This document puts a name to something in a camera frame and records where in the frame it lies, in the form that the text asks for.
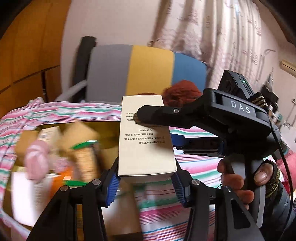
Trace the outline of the right hand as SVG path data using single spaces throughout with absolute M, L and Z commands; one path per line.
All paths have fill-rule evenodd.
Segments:
M 254 193 L 251 190 L 243 190 L 244 178 L 238 174 L 231 174 L 226 170 L 226 160 L 221 159 L 217 165 L 217 171 L 222 174 L 221 183 L 223 186 L 231 187 L 236 195 L 243 202 L 246 209 L 254 200 Z M 254 183 L 257 186 L 266 185 L 273 176 L 273 165 L 269 163 L 262 164 L 254 175 Z

